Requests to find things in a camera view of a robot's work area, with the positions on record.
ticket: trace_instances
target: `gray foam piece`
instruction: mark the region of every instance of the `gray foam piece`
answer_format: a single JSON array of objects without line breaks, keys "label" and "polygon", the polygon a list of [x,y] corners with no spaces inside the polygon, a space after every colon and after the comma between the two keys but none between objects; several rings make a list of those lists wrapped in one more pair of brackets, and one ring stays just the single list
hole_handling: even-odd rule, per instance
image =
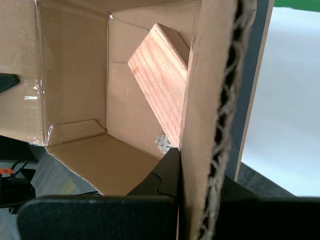
[{"label": "gray foam piece", "polygon": [[172,145],[166,135],[158,137],[154,142],[163,154],[166,154],[169,149],[172,148]]}]

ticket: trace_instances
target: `white wall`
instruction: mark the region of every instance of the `white wall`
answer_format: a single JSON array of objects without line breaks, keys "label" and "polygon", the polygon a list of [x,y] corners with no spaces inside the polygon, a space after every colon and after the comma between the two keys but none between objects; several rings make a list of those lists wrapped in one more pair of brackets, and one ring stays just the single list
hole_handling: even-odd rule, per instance
[{"label": "white wall", "polygon": [[320,196],[320,13],[273,8],[242,162]]}]

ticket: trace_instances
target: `wooden block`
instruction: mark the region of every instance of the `wooden block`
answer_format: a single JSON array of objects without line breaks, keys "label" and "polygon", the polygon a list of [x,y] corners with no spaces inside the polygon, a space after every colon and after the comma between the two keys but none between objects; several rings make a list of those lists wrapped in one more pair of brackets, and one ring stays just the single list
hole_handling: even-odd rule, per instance
[{"label": "wooden block", "polygon": [[189,51],[177,31],[156,23],[128,62],[173,147],[179,147]]}]

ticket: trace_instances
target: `cardboard flap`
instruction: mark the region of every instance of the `cardboard flap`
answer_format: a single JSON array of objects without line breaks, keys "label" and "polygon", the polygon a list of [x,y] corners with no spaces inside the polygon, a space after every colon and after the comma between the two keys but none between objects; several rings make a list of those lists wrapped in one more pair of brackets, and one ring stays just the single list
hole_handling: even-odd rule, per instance
[{"label": "cardboard flap", "polygon": [[[203,220],[217,110],[236,9],[236,0],[202,0],[196,14],[180,134],[185,213],[190,221],[186,229],[190,229],[190,239],[198,238]],[[208,201],[219,203],[218,194],[212,198]]]},{"label": "cardboard flap", "polygon": [[109,64],[108,134],[158,158],[155,140],[164,134],[127,63]]},{"label": "cardboard flap", "polygon": [[18,75],[19,84],[0,93],[0,135],[43,145],[36,21],[34,1],[1,1],[0,73]]},{"label": "cardboard flap", "polygon": [[39,1],[37,10],[45,133],[52,125],[88,119],[105,128],[106,16],[50,0]]},{"label": "cardboard flap", "polygon": [[112,13],[112,17],[114,20],[148,31],[152,29],[155,23],[162,24],[176,30],[190,48],[195,6],[195,1],[179,2],[145,9],[115,12]]},{"label": "cardboard flap", "polygon": [[148,30],[141,27],[109,19],[109,62],[127,64],[148,33]]},{"label": "cardboard flap", "polygon": [[95,120],[52,125],[48,134],[48,146],[84,139],[106,131]]},{"label": "cardboard flap", "polygon": [[106,133],[48,146],[46,150],[108,196],[128,194],[159,162]]}]

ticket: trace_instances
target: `green strip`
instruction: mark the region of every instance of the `green strip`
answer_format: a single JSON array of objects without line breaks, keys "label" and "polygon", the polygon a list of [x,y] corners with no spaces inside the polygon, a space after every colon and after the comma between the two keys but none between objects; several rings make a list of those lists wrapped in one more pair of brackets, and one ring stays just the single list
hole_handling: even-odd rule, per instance
[{"label": "green strip", "polygon": [[320,12],[320,0],[275,0],[274,7]]}]

